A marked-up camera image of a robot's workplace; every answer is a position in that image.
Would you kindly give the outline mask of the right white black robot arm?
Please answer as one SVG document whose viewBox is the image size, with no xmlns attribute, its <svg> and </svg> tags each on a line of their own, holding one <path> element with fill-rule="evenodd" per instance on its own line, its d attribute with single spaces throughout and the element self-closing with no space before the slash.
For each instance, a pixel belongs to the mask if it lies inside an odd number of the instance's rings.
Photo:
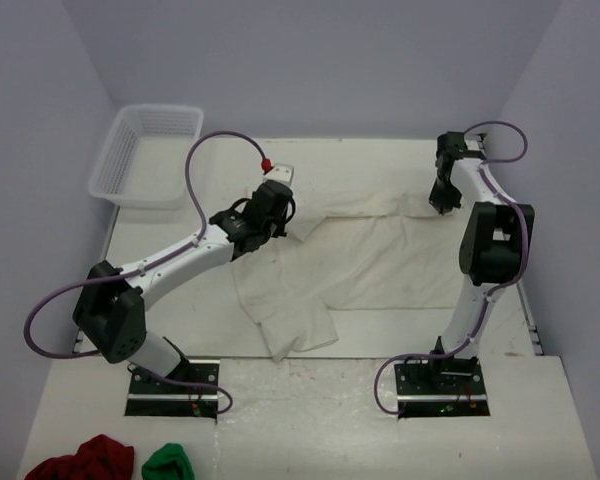
<svg viewBox="0 0 600 480">
<path fill-rule="evenodd" d="M 464 275 L 452 319 L 426 368 L 428 385 L 447 393 L 473 379 L 479 341 L 495 303 L 528 264 L 534 208 L 520 204 L 495 180 L 483 134 L 447 132 L 437 138 L 436 179 L 429 202 L 444 215 L 470 209 L 459 249 Z"/>
</svg>

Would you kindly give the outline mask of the white t shirt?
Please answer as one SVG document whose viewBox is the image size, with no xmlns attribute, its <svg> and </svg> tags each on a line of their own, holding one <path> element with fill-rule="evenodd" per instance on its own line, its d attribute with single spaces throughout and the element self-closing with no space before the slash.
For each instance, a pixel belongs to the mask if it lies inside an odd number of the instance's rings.
<svg viewBox="0 0 600 480">
<path fill-rule="evenodd" d="M 234 262 L 237 295 L 275 362 L 337 342 L 335 311 L 451 309 L 465 225 L 399 192 L 302 203 L 286 237 Z"/>
</svg>

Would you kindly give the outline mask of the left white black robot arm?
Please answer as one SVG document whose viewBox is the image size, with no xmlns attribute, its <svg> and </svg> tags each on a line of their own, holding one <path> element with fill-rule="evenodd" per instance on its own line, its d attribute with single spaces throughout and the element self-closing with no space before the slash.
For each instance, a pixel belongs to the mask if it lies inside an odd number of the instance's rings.
<svg viewBox="0 0 600 480">
<path fill-rule="evenodd" d="M 294 213 L 292 190 L 266 180 L 251 197 L 213 215 L 204 229 L 137 264 L 93 266 L 73 320 L 108 363 L 130 363 L 167 393 L 200 388 L 188 378 L 186 356 L 147 330 L 146 312 L 191 279 L 284 237 Z"/>
</svg>

